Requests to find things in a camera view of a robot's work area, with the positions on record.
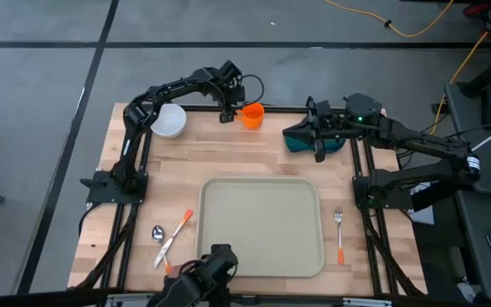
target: tray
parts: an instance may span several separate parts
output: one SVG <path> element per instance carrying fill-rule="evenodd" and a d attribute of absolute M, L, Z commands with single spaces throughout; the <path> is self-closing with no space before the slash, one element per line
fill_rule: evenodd
<path fill-rule="evenodd" d="M 228 243 L 237 276 L 311 277 L 323 268 L 320 199 L 311 181 L 219 177 L 202 186 L 199 199 L 197 257 Z"/>

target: wooden table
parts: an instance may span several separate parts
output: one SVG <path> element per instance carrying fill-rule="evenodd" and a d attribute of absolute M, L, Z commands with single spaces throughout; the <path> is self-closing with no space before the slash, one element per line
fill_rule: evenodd
<path fill-rule="evenodd" d="M 100 167 L 105 170 L 118 160 L 124 138 L 124 107 L 125 104 L 118 103 L 113 109 L 101 153 Z M 138 213 L 126 290 L 162 289 L 164 265 L 153 268 L 153 260 L 160 248 L 151 238 L 153 226 L 158 224 L 167 233 L 172 232 L 187 209 L 198 207 L 200 186 L 208 179 L 229 175 L 291 175 L 308 178 L 318 188 L 326 261 L 323 270 L 311 278 L 236 277 L 229 284 L 231 292 L 373 295 L 364 229 L 351 185 L 354 166 L 349 142 L 340 151 L 328 154 L 326 160 L 319 164 L 315 163 L 313 152 L 289 153 L 281 130 L 298 123 L 303 117 L 304 114 L 296 113 L 266 113 L 260 130 L 245 130 L 240 122 L 219 124 L 218 113 L 188 112 L 186 130 L 178 138 L 153 136 L 147 164 L 148 191 Z M 367 165 L 362 143 L 359 145 L 362 164 Z M 397 170 L 393 151 L 374 148 L 373 155 L 378 168 Z M 336 206 L 344 208 L 345 265 L 338 265 L 337 261 L 337 228 L 333 218 Z M 114 204 L 99 206 L 84 221 L 69 286 L 82 281 L 107 250 L 115 207 Z M 411 223 L 398 210 L 384 212 L 394 258 L 414 285 L 426 292 Z M 182 264 L 194 258 L 195 236 L 196 216 L 193 215 L 168 251 L 172 264 Z M 113 263 L 112 286 L 116 284 L 119 264 L 120 254 Z M 388 292 L 384 262 L 379 255 L 378 266 L 383 290 Z"/>

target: silver spoon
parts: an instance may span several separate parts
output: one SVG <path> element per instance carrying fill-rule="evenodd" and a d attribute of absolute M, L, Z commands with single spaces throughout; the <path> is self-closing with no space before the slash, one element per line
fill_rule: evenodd
<path fill-rule="evenodd" d="M 153 240 L 159 244 L 162 244 L 164 241 L 164 230 L 162 229 L 162 226 L 156 225 L 153 228 Z M 166 273 L 170 273 L 170 264 L 168 263 L 168 259 L 166 259 L 166 255 L 164 255 L 164 264 L 166 267 Z"/>

